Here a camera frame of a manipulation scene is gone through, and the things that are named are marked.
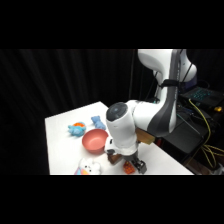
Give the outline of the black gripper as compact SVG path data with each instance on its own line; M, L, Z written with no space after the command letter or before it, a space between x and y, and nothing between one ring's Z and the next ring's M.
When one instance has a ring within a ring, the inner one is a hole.
M132 163L134 168L140 173L145 174L147 171L146 163L138 158L138 152L134 152L131 155L124 155L123 158L126 161L129 161Z

